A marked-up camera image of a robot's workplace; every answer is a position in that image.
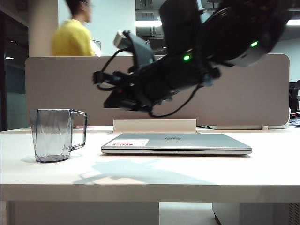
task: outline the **glass mug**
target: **glass mug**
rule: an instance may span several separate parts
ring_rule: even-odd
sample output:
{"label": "glass mug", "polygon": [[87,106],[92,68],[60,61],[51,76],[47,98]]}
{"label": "glass mug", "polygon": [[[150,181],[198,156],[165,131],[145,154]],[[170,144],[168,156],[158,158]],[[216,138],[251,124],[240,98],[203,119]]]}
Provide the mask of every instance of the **glass mug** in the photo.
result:
{"label": "glass mug", "polygon": [[[73,114],[84,116],[82,143],[74,145]],[[42,163],[67,160],[70,153],[85,145],[87,114],[73,109],[30,110],[30,123],[36,160]]]}

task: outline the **black robotic arm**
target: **black robotic arm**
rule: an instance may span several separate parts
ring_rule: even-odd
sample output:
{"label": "black robotic arm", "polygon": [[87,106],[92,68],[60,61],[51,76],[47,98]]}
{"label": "black robotic arm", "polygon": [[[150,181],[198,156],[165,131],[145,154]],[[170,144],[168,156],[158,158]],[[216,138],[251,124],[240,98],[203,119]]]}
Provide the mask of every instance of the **black robotic arm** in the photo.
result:
{"label": "black robotic arm", "polygon": [[[269,53],[291,18],[293,0],[223,0],[205,22],[197,0],[167,0],[160,8],[167,55],[154,59],[150,45],[129,31],[118,33],[120,49],[101,71],[94,84],[112,91],[105,108],[148,112],[152,117],[176,113],[204,86],[211,86],[221,73],[218,65],[249,66]],[[122,51],[133,54],[128,74],[105,72]],[[180,91],[195,86],[191,97],[174,112],[155,116],[156,104],[171,100]]]}

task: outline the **silver laptop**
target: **silver laptop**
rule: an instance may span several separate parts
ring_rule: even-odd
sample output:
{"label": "silver laptop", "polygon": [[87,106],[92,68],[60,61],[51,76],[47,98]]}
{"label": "silver laptop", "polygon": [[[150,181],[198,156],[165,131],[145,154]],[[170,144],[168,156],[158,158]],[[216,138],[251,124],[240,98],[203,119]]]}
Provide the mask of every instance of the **silver laptop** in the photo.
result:
{"label": "silver laptop", "polygon": [[108,154],[246,155],[252,148],[224,134],[121,134],[103,145]]}

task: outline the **desk surface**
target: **desk surface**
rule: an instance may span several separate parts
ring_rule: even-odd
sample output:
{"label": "desk surface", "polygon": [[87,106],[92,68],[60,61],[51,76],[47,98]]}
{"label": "desk surface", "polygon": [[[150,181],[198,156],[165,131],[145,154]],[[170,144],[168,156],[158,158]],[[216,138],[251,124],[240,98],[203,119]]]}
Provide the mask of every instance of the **desk surface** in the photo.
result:
{"label": "desk surface", "polygon": [[[216,131],[247,145],[247,157],[109,156],[117,134],[91,128],[67,161],[35,161],[30,130],[0,133],[2,201],[300,202],[300,128]],[[81,131],[74,134],[80,140]]]}

